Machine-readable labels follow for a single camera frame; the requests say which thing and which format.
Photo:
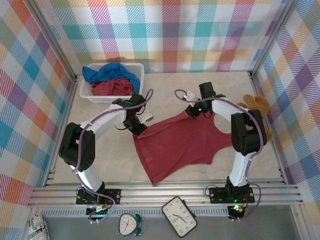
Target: plaid wall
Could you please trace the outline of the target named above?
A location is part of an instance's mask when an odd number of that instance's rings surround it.
[[[0,8],[0,239],[17,240],[40,187],[71,80],[23,0]]]
[[[255,80],[289,183],[320,239],[320,0],[300,0]]]
[[[140,62],[146,73],[249,70],[287,1],[50,0],[80,65]]]

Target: red cloth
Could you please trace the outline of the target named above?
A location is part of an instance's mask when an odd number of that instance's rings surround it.
[[[212,164],[219,150],[231,146],[231,134],[215,126],[214,116],[196,119],[185,112],[148,127],[133,136],[136,152],[151,180],[157,184],[190,164]]]
[[[134,94],[134,87],[125,78],[109,79],[108,81],[95,81],[91,92],[95,96],[130,96]]]

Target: white laundry basket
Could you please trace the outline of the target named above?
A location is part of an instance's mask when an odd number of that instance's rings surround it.
[[[88,65],[88,68],[98,71],[107,63],[91,63]],[[142,89],[144,86],[144,78],[145,78],[145,69],[141,63],[138,62],[121,62],[121,64],[131,73],[135,74],[137,78],[140,80],[140,89],[139,94],[142,94]],[[95,96],[91,92],[92,87],[91,84],[86,82],[84,77],[80,77],[80,97],[89,99],[93,103],[112,103],[116,99],[130,99],[131,96]]]

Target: brown plush toy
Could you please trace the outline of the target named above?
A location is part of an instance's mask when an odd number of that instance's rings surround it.
[[[264,120],[267,117],[267,114],[271,112],[268,100],[259,94],[256,96],[246,94],[243,96],[243,101],[245,102],[245,104],[243,102],[239,102],[237,103],[237,105],[246,109],[258,109],[260,111],[263,118],[266,139],[270,141],[272,139],[272,132],[269,130],[266,121]]]

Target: analog clock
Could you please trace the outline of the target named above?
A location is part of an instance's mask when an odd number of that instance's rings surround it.
[[[136,231],[138,228],[137,219],[129,213],[124,213],[119,220],[119,233],[122,236],[128,236]]]
[[[186,202],[178,196],[167,202],[162,207],[162,212],[180,238],[185,237],[198,224],[196,216],[189,210]]]

